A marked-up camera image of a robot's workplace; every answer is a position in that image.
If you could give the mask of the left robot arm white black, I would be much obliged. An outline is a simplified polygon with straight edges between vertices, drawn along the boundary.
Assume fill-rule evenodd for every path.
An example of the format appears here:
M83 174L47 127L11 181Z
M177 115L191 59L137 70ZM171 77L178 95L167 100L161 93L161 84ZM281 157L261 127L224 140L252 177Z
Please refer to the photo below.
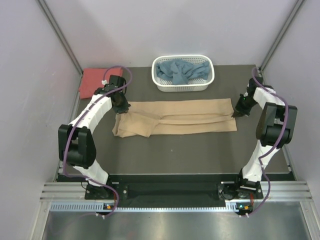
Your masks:
M67 173L66 165L79 171L87 181L87 198L101 200L117 195L109 174L97 161L93 132L107 112L113 110L116 114L124 114L131 106L125 96L125 78L111 75L102 84L80 115L58 128L58 155L63 163L63 174L72 177Z

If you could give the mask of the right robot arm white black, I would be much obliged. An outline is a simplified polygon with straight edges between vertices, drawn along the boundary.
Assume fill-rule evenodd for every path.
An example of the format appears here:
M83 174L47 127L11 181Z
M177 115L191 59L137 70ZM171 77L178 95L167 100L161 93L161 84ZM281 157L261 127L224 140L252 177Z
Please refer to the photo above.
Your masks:
M289 105L271 86L264 85L263 78L254 76L245 94L240 95L232 117L249 116L256 105L262 109L255 132L257 144L233 185L233 192L239 198L258 193L272 157L291 142L298 113L296 106Z

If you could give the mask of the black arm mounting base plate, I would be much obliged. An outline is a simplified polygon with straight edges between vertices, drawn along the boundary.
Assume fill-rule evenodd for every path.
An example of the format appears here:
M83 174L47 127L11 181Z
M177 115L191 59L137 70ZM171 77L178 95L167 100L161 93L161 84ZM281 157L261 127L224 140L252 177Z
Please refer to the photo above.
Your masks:
M231 200L261 200L258 193L240 198L235 192L238 174L113 174L107 188L116 196L119 207L221 207Z

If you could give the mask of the beige t shirt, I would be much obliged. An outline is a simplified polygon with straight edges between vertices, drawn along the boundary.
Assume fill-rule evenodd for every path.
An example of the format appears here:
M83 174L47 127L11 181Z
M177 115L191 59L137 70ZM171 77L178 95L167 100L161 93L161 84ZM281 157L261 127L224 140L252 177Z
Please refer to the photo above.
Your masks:
M115 117L113 135L126 138L151 135L190 135L236 132L231 99L132 101L127 113Z

